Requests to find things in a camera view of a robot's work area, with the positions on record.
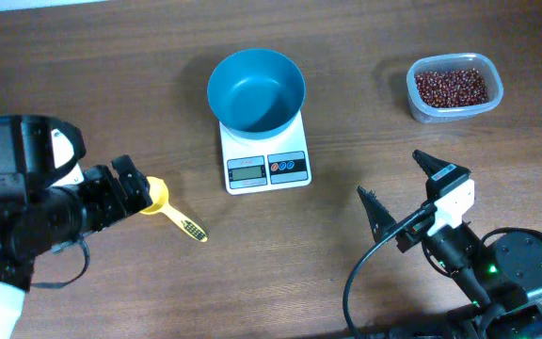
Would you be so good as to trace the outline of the yellow plastic measuring scoop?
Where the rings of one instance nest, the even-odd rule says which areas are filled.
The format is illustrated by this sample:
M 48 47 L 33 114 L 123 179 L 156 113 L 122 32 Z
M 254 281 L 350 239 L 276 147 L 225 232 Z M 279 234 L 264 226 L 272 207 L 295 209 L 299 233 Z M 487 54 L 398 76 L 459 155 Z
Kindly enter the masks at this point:
M 207 242 L 208 234 L 194 220 L 169 203 L 169 190 L 165 181 L 153 176 L 148 176 L 147 181 L 150 185 L 149 194 L 152 204 L 143 209 L 141 214 L 146 216 L 163 214 L 191 238 L 202 243 Z

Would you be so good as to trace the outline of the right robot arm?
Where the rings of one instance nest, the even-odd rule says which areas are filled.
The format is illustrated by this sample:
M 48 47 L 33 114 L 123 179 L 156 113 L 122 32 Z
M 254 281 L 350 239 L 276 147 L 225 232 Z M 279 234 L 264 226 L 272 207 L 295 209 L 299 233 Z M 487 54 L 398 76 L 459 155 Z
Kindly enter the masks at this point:
M 420 150 L 426 199 L 397 221 L 373 191 L 358 187 L 374 236 L 365 263 L 395 240 L 400 252 L 421 246 L 431 267 L 452 280 L 469 304 L 427 320 L 409 320 L 378 338 L 542 338 L 542 233 L 503 227 L 478 236 L 463 216 L 475 202 L 468 168 Z

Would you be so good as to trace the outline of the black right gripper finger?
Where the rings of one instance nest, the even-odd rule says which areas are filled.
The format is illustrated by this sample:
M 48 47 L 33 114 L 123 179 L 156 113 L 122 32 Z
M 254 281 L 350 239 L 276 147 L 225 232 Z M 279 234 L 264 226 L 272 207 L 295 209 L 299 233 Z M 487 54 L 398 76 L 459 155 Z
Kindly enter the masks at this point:
M 455 169 L 455 164 L 435 158 L 420 150 L 415 150 L 412 156 L 429 178 L 442 178 Z
M 370 222 L 370 228 L 376 244 L 391 237 L 397 221 L 390 214 L 388 209 L 378 200 L 372 190 L 366 190 L 362 186 L 357 187 L 357 193 L 366 211 Z

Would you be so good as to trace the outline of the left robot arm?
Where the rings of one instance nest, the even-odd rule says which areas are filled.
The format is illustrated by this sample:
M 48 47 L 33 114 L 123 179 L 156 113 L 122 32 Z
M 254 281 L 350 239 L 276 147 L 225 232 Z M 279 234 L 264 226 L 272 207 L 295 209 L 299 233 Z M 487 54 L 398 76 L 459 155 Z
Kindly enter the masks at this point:
M 127 155 L 82 170 L 81 131 L 46 116 L 0 116 L 0 338 L 21 317 L 38 256 L 78 246 L 152 204 L 150 184 Z

